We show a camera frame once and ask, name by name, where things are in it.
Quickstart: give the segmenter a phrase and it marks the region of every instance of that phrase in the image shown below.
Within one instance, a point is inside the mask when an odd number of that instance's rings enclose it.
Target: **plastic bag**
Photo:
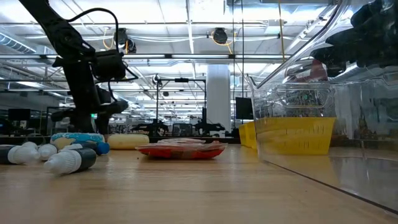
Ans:
[[[158,143],[185,143],[185,144],[191,144],[191,143],[205,143],[205,140],[199,140],[199,139],[190,139],[190,138],[172,138],[172,139],[162,139],[157,141]]]
[[[138,151],[153,157],[166,159],[210,159],[220,155],[228,144],[214,141],[210,144],[152,143],[136,147]]]

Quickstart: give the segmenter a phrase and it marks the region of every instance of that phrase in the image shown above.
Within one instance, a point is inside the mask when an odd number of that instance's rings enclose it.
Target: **wooden table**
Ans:
[[[368,203],[228,146],[207,161],[112,151],[61,177],[0,166],[0,223],[398,223]]]

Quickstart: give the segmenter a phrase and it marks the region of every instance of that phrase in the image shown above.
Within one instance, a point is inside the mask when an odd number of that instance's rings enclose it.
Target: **yellow container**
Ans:
[[[254,127],[254,121],[249,122],[245,125],[246,125],[246,141],[248,143],[248,147],[252,149],[257,149],[256,129]]]
[[[262,118],[257,141],[268,154],[325,155],[336,118]]]
[[[246,134],[246,124],[241,124],[239,126],[239,137],[241,139],[241,145],[249,147],[248,146],[247,134]]]

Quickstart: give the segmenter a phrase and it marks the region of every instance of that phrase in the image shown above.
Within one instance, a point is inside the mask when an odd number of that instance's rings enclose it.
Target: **transparent container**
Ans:
[[[259,85],[259,158],[398,210],[398,1],[342,0]]]

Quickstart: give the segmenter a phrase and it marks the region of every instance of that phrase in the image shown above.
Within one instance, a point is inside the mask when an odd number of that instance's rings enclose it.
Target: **white pillar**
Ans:
[[[226,131],[231,132],[231,92],[229,76],[228,65],[207,66],[207,122],[221,123]]]

